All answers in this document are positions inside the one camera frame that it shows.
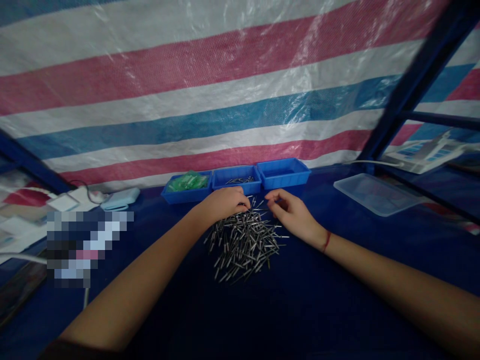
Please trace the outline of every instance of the blue plastic tray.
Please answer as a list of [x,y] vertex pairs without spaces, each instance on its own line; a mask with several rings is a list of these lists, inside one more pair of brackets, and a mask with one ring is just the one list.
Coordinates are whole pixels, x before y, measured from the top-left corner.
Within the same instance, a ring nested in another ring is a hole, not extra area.
[[[200,171],[199,174],[208,176],[208,184],[206,185],[206,187],[194,190],[167,192],[167,183],[163,188],[161,195],[169,204],[193,203],[202,201],[212,192],[212,172]],[[182,175],[172,176],[168,182],[171,182],[173,179],[179,178],[181,176]]]
[[[231,179],[253,177],[255,181],[244,183],[229,183]],[[245,195],[256,194],[260,192],[262,180],[255,166],[239,166],[227,169],[215,170],[213,173],[213,190],[241,186]]]
[[312,172],[297,158],[259,162],[256,167],[260,172],[265,189],[278,189],[305,184]]

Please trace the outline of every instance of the wrist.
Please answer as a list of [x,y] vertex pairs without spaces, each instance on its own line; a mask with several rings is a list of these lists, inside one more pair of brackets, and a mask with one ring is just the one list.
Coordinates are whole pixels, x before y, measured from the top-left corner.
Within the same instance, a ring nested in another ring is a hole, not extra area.
[[203,229],[206,231],[209,227],[215,224],[215,220],[212,219],[210,213],[202,209],[200,204],[194,206],[188,213],[185,215],[185,220],[194,225],[197,228]]
[[323,226],[318,224],[318,227],[314,231],[310,241],[308,241],[314,248],[321,251],[325,251],[327,247],[327,242],[330,241],[330,232],[325,229]]

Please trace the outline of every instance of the sleeve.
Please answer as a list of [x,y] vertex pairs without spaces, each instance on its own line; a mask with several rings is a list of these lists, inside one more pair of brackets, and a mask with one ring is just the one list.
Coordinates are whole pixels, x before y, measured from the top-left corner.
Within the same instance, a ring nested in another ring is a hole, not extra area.
[[119,360],[124,356],[121,352],[99,350],[64,340],[54,340],[40,354],[38,360]]

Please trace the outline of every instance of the blue stripe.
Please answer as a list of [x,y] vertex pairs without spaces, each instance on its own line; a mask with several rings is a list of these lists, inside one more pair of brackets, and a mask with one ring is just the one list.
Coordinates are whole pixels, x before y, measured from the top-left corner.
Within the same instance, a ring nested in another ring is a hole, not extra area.
[[[458,68],[450,67],[437,84],[457,82]],[[312,120],[333,120],[358,110],[385,107],[400,75],[378,77],[363,82],[323,90],[281,96],[245,105],[172,116],[153,121],[89,126],[17,139],[40,159],[77,155],[113,147],[156,145],[186,139],[205,138],[253,128]],[[449,92],[436,91],[431,101],[443,101]]]
[[441,103],[460,85],[474,64],[445,68],[421,100],[422,103]]
[[0,1],[0,27],[61,10],[117,1],[122,0],[2,0]]

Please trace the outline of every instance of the green plastic bag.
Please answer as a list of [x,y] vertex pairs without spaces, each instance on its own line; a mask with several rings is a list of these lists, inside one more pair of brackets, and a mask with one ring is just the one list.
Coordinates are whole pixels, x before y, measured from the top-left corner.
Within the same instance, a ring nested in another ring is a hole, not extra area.
[[206,188],[208,183],[208,176],[200,175],[198,172],[190,170],[186,174],[169,181],[166,192],[172,193],[185,190]]

